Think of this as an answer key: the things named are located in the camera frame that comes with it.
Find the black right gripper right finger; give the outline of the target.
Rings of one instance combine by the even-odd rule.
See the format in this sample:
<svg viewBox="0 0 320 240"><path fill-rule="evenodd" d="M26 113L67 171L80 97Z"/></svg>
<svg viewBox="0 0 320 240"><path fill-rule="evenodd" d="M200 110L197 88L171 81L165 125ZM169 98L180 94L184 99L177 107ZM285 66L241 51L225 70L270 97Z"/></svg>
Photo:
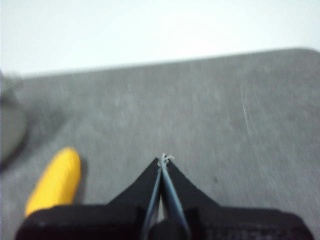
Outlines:
<svg viewBox="0 0 320 240"><path fill-rule="evenodd" d="M272 208L223 206L162 161L167 210L193 240L313 240L301 217Z"/></svg>

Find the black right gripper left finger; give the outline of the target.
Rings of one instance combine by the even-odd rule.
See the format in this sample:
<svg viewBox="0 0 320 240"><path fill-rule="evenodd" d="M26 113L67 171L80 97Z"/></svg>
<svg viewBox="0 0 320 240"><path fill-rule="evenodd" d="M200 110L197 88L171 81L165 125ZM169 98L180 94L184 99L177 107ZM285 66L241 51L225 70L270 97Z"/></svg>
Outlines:
<svg viewBox="0 0 320 240"><path fill-rule="evenodd" d="M156 223L160 167L155 158L141 175L107 204L71 204L28 216L17 240L139 240Z"/></svg>

